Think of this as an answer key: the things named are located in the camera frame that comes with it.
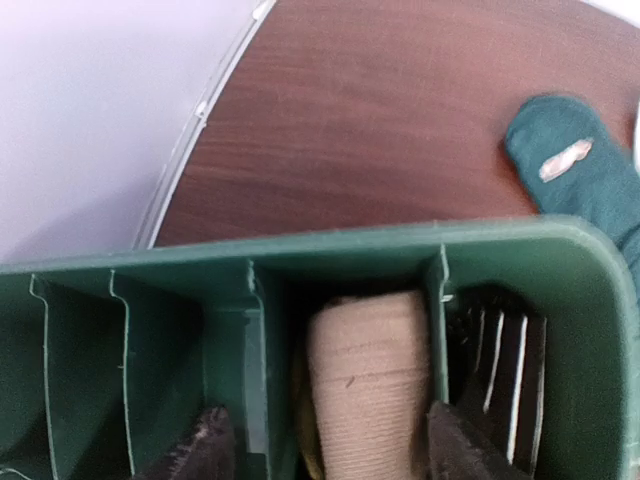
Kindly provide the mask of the beige brown striped long sock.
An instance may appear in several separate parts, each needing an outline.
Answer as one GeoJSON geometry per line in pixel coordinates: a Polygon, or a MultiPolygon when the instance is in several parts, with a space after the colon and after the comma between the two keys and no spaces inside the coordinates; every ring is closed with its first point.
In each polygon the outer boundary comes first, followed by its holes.
{"type": "Polygon", "coordinates": [[[298,347],[291,390],[310,478],[428,478],[429,327],[419,291],[326,305],[298,347]]]}

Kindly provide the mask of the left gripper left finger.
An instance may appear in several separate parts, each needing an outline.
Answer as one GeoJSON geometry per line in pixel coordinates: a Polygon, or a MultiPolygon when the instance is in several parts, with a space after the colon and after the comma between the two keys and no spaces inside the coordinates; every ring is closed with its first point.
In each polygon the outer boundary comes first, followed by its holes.
{"type": "Polygon", "coordinates": [[[135,479],[234,479],[235,432],[228,409],[205,409],[191,429],[135,479]]]}

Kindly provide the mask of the black white striped sock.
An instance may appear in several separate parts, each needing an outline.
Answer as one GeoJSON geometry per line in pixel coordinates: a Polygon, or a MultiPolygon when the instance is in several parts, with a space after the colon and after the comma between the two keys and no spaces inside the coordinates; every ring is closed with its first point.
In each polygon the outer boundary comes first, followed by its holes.
{"type": "Polygon", "coordinates": [[[449,401],[507,462],[532,477],[544,416],[547,319],[524,296],[485,283],[447,309],[449,401]]]}

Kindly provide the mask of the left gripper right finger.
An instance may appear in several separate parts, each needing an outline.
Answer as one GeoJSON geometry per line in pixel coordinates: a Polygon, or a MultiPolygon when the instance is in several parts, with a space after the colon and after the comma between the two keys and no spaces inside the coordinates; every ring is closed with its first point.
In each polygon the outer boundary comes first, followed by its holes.
{"type": "Polygon", "coordinates": [[[529,479],[454,406],[435,401],[427,425],[432,479],[529,479]]]}

